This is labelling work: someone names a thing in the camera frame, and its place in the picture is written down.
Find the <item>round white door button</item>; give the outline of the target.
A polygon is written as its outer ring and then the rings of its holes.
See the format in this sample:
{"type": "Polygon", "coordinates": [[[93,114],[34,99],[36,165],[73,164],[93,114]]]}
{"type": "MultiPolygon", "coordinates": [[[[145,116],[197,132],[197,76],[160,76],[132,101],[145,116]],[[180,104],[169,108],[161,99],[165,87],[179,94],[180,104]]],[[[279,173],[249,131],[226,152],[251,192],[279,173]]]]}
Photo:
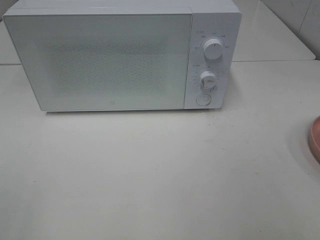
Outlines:
{"type": "Polygon", "coordinates": [[[209,94],[201,94],[196,98],[196,103],[199,106],[207,106],[211,103],[211,96],[209,94]]]}

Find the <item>white microwave door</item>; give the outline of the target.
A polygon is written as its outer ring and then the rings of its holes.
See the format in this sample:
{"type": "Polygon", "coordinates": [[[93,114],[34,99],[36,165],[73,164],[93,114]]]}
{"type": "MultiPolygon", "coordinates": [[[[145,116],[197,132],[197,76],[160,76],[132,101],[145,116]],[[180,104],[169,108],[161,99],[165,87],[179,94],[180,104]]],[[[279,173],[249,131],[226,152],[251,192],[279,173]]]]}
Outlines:
{"type": "Polygon", "coordinates": [[[4,21],[43,111],[184,107],[190,14],[4,21]]]}

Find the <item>pink round plate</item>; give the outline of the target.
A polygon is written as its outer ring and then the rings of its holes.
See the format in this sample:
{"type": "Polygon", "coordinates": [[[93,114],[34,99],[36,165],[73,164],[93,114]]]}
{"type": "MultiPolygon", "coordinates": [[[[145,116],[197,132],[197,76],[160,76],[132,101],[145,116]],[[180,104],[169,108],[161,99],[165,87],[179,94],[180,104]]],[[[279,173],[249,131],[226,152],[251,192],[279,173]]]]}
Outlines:
{"type": "Polygon", "coordinates": [[[308,147],[315,160],[320,163],[320,116],[313,120],[308,129],[308,147]]]}

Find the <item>lower white timer knob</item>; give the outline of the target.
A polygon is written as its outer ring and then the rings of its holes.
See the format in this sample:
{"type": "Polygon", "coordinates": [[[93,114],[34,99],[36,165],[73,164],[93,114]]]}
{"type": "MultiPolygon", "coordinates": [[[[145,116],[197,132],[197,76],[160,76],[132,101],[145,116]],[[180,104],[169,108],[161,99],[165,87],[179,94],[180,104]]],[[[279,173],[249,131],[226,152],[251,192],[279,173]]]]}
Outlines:
{"type": "Polygon", "coordinates": [[[210,90],[217,84],[217,76],[212,71],[204,71],[199,75],[200,87],[204,90],[210,90]]]}

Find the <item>upper white power knob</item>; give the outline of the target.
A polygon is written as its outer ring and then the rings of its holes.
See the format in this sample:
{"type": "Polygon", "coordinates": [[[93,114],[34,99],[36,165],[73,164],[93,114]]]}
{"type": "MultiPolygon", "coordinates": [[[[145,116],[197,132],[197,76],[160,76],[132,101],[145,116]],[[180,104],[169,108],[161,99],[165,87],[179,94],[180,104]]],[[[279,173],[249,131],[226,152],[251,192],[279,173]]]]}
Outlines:
{"type": "Polygon", "coordinates": [[[203,53],[208,60],[216,60],[223,54],[224,44],[217,37],[210,38],[203,43],[203,53]]]}

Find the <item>white microwave oven body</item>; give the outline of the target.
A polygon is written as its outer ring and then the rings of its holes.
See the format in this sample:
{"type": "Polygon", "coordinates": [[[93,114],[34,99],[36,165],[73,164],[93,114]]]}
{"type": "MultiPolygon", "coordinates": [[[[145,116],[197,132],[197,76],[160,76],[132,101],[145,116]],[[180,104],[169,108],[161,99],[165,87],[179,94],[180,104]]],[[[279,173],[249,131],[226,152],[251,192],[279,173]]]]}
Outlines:
{"type": "Polygon", "coordinates": [[[85,111],[219,109],[223,104],[242,19],[241,12],[231,0],[19,0],[4,13],[2,19],[5,24],[7,16],[182,14],[191,16],[183,108],[85,111]],[[207,59],[203,51],[204,42],[211,38],[219,38],[223,42],[223,53],[215,60],[207,59]],[[216,86],[212,89],[201,88],[199,76],[205,71],[216,75],[216,86]],[[210,104],[197,104],[196,98],[201,94],[211,96],[210,104]]]}

